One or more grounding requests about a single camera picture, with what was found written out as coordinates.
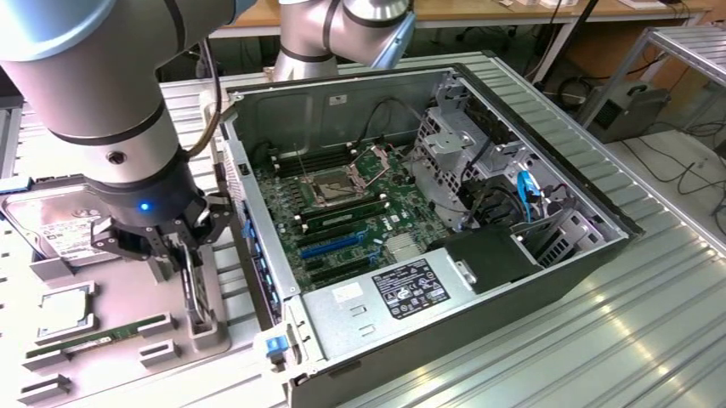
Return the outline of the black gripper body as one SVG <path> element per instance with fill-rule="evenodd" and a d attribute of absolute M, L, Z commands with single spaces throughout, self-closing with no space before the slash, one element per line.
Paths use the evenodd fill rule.
<path fill-rule="evenodd" d="M 176 153 L 162 169 L 140 181 L 106 184 L 88 178 L 86 184 L 112 219 L 130 227 L 154 227 L 181 217 L 196 219 L 206 205 L 185 153 Z"/>

